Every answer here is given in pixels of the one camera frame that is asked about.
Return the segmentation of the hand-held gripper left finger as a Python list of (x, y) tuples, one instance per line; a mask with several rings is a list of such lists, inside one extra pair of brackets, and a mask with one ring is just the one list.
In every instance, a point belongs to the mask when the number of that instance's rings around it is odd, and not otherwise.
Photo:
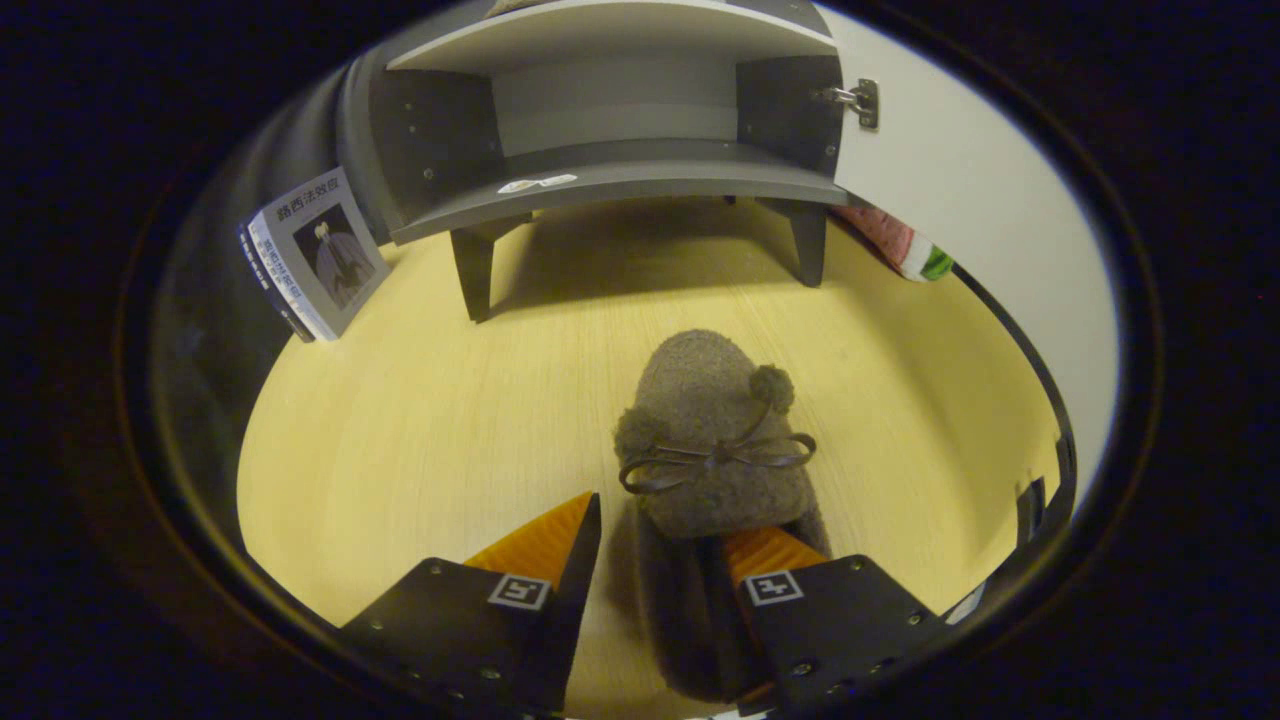
[(340, 629), (458, 716), (559, 716), (602, 542), (582, 493), (465, 562), (424, 559)]

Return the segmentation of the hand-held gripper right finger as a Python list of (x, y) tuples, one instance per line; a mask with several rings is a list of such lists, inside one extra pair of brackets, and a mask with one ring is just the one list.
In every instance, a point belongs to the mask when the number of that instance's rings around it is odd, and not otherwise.
[(724, 538), (771, 716), (819, 716), (884, 694), (945, 620), (865, 555), (828, 559), (780, 527)]

